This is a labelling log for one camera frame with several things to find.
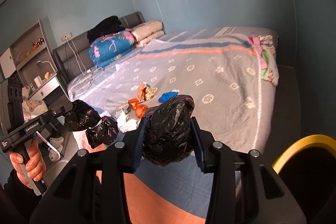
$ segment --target gray bed sheet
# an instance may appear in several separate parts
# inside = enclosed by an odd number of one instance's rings
[[[165,34],[158,39],[166,42],[182,42],[189,39],[220,37],[225,34],[236,34],[236,33],[244,34],[247,37],[271,35],[273,36],[273,45],[275,47],[277,47],[278,45],[278,34],[274,30],[260,27],[242,27],[242,26],[228,26],[228,27],[226,26],[218,28],[196,29],[179,33],[170,33]],[[260,129],[255,146],[255,148],[260,152],[264,151],[271,130],[271,120],[274,107],[275,91],[276,88],[272,83],[266,81],[261,82],[262,111],[260,118]]]

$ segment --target hand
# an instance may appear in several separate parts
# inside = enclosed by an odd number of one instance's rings
[[[46,172],[46,166],[42,158],[41,151],[38,149],[38,145],[39,145],[38,140],[34,138],[28,149],[28,155],[30,157],[30,160],[26,164],[26,169],[28,171],[28,177],[33,179],[34,181],[40,181]],[[17,177],[19,178],[19,180],[25,186],[32,189],[32,187],[30,186],[27,178],[23,174],[23,171],[21,170],[21,167],[19,165],[23,163],[22,156],[12,151],[12,152],[9,152],[9,158],[14,166],[14,169],[16,170]]]

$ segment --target folded blanket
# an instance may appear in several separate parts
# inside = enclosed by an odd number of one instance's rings
[[[141,40],[149,37],[150,35],[162,30],[162,22],[160,21],[149,21],[142,23],[134,27],[132,35],[135,39],[140,42]]]
[[[133,49],[133,44],[132,34],[122,31],[97,38],[90,46],[88,53],[97,68],[105,67],[130,52]]]
[[[155,38],[159,38],[159,37],[163,36],[164,34],[165,34],[165,32],[164,32],[163,30],[158,31],[158,32],[156,32],[156,33],[150,35],[149,37],[146,37],[145,39],[140,40],[140,41],[139,41],[139,44],[141,45],[141,47],[146,46],[146,45],[147,45],[149,42],[151,42],[153,39],[155,39]]]

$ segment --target electrical outlet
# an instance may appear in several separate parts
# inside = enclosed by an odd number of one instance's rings
[[[64,42],[65,40],[69,40],[71,37],[72,37],[72,32],[62,36],[61,40],[62,42]]]

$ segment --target gray headboard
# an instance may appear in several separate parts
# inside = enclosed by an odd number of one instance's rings
[[[141,23],[144,23],[143,16],[140,12],[135,12],[133,14],[120,17],[119,20],[122,23],[122,26],[125,28],[133,28]],[[84,71],[85,69],[92,68],[94,66],[92,60],[89,58],[89,40],[86,37],[87,32],[80,34],[79,36],[72,39],[75,47],[70,40],[69,44],[73,49],[77,49],[80,58],[82,59],[85,68],[83,67],[80,60],[79,63],[81,65],[81,69]],[[81,70],[78,67],[78,63],[76,61],[75,54],[70,49],[67,43],[59,46],[58,48],[54,49],[53,56],[55,59],[56,66],[61,73],[61,77],[66,88],[66,85],[74,79],[76,76],[81,74]]]

